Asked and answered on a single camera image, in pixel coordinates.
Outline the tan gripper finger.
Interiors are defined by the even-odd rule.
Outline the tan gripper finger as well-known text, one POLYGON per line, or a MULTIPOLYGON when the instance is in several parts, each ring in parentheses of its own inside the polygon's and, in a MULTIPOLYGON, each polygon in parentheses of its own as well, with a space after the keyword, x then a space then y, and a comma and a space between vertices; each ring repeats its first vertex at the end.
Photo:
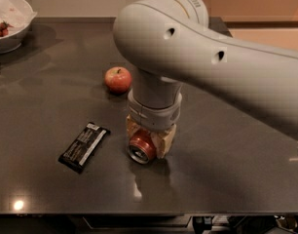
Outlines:
POLYGON ((127 134, 129 137, 129 141, 134 141, 136 137, 138 137, 141 134, 141 126, 137 124, 130 115, 128 115, 126 119, 126 128, 127 128, 127 134))
POLYGON ((176 133, 176 125, 171 126, 164 131, 152 132, 150 137, 156 147, 156 156, 163 159, 169 152, 174 136, 176 133))

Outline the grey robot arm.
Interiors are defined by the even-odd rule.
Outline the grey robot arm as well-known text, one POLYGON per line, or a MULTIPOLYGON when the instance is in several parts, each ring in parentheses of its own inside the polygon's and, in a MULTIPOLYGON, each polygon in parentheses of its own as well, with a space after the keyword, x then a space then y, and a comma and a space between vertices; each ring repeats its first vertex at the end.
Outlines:
POLYGON ((209 29, 202 0, 134 2, 116 17, 113 36, 137 69, 127 117, 129 153, 136 162, 168 153, 184 83, 298 140, 298 52, 209 29))

